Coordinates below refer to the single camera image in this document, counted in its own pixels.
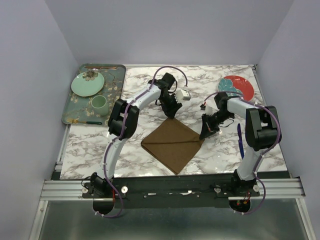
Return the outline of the brown fabric napkin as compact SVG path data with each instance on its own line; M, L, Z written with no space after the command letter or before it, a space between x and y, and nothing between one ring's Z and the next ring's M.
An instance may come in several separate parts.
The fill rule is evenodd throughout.
M167 118L141 141L141 146L177 175L200 150L203 142L191 128L175 118Z

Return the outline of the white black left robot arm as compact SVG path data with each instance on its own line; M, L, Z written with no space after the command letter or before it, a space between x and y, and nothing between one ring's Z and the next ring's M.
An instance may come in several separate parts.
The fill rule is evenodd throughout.
M170 91L177 81L173 75L165 73L159 79L152 79L147 87L137 95L123 100L119 98L112 109L108 120L109 143L101 161L101 171L90 176L90 194L107 197L112 190L111 180L115 174L115 167L126 141L133 136L138 126L140 111L153 101L160 102L164 114L173 119L182 104L176 100L176 95Z

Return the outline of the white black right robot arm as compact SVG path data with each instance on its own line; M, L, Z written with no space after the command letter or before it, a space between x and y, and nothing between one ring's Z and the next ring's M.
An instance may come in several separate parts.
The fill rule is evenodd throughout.
M263 156L273 149L282 138L277 109L244 100L243 94L231 91L213 93L218 111L201 116L202 127L199 135L204 140L220 131L220 124L238 115L245 119L246 150L240 148L242 162L234 171L230 183L219 188L227 190L232 196L241 196L254 188L258 180L257 171Z

